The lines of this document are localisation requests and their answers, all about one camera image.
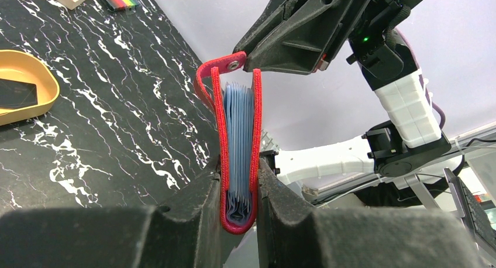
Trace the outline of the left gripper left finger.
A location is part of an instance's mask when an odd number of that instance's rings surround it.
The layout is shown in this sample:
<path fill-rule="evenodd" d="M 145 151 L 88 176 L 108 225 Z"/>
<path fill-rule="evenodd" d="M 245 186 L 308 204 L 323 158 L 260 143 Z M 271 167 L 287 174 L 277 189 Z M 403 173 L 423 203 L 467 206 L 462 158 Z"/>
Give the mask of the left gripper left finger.
<path fill-rule="evenodd" d="M 16 210 L 2 267 L 220 267 L 219 160 L 159 205 Z"/>

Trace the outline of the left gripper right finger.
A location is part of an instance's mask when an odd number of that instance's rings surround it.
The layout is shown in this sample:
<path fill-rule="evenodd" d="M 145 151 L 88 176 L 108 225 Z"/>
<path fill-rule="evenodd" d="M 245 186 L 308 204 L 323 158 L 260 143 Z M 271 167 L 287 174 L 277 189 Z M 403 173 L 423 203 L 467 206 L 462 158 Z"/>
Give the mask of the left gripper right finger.
<path fill-rule="evenodd" d="M 260 160 L 261 267 L 483 267 L 476 244 L 441 210 L 318 208 Z"/>

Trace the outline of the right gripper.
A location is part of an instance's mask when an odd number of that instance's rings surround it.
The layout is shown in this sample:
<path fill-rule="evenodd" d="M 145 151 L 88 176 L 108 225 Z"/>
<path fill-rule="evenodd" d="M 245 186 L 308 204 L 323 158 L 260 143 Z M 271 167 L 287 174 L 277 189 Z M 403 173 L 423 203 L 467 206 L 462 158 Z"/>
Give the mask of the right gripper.
<path fill-rule="evenodd" d="M 270 0 L 234 50 L 246 53 L 246 71 L 308 75 L 349 42 L 348 62 L 378 74 L 386 59 L 399 63 L 392 32 L 422 1 Z"/>

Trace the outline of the red card holder wallet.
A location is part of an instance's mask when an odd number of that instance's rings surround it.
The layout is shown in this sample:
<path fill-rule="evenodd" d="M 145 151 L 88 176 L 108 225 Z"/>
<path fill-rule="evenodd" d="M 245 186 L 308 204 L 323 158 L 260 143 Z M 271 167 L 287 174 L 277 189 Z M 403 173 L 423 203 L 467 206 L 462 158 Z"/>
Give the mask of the red card holder wallet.
<path fill-rule="evenodd" d="M 207 61 L 194 80 L 197 97 L 215 116 L 220 146 L 220 222 L 234 235 L 246 233 L 257 218 L 257 189 L 262 124 L 261 71 L 252 71 L 250 87 L 221 84 L 221 75 L 242 68 L 243 51 Z"/>

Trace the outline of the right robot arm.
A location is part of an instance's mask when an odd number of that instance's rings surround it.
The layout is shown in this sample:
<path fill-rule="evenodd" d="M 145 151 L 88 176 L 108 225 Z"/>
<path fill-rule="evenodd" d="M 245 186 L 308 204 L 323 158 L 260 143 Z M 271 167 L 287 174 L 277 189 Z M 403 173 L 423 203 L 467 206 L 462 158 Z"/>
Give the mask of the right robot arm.
<path fill-rule="evenodd" d="M 345 142 L 279 152 L 284 184 L 333 174 L 401 177 L 448 152 L 422 71 L 397 32 L 423 0 L 270 0 L 234 50 L 244 70 L 308 75 L 326 70 L 345 42 L 389 120 Z"/>

